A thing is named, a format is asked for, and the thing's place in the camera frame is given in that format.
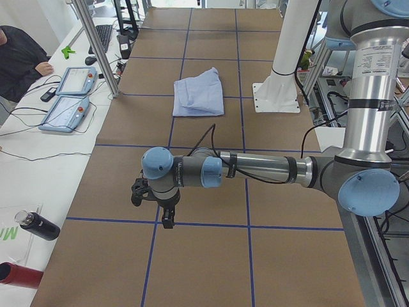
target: label sticker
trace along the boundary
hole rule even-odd
[[[394,63],[395,45],[381,45],[357,50],[353,79],[372,75],[390,75]]]
[[[183,187],[183,159],[181,157],[173,159],[173,183],[177,187]]]
[[[395,100],[383,100],[379,103],[378,111],[391,111],[394,109]]]

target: red bottle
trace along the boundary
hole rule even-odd
[[[37,289],[42,277],[41,271],[10,262],[0,264],[0,283],[5,285]]]

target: white pole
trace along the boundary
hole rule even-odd
[[[256,112],[299,113],[293,72],[319,0],[289,0],[271,74],[253,84]]]
[[[256,0],[246,0],[245,8],[256,8]]]

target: person's hand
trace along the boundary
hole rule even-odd
[[[49,75],[54,71],[54,67],[52,67],[49,62],[41,62],[35,68],[42,76]]]

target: keyboard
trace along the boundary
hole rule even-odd
[[[111,33],[112,33],[112,25],[110,24],[101,24],[98,26],[95,26],[95,29],[98,33],[98,36],[101,39],[102,47],[104,48],[104,51],[108,51],[108,45],[109,41],[111,40]],[[94,52],[92,51],[92,47],[89,46],[88,54],[93,54]]]

